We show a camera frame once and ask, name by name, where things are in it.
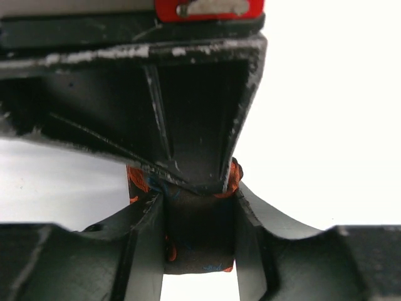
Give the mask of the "black tie orange flowers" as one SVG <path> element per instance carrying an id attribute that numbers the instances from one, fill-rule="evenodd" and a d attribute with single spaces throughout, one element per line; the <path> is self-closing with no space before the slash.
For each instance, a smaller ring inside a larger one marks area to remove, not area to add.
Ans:
<path id="1" fill-rule="evenodd" d="M 135 203 L 160 194 L 165 214 L 165 273 L 231 272 L 234 266 L 234 197 L 243 177 L 231 162 L 227 190 L 205 196 L 127 166 L 128 194 Z"/>

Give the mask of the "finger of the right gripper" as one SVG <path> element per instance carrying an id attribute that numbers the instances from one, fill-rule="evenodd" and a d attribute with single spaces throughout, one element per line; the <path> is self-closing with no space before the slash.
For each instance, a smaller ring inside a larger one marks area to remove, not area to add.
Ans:
<path id="1" fill-rule="evenodd" d="M 170 23 L 154 12 L 4 17 L 1 137 L 221 193 L 261 82 L 264 22 Z"/>

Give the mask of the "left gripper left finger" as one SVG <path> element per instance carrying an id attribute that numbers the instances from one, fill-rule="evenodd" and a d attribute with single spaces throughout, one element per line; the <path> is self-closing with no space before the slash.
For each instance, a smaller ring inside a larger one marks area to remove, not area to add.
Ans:
<path id="1" fill-rule="evenodd" d="M 83 231 L 1 225 L 2 300 L 158 300 L 164 209 L 149 194 Z"/>

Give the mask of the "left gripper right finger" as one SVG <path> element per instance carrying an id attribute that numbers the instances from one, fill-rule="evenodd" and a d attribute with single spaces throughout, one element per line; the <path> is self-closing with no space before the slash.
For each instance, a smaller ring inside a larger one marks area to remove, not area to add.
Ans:
<path id="1" fill-rule="evenodd" d="M 235 198 L 241 300 L 399 300 L 400 226 L 303 224 L 240 184 Z"/>

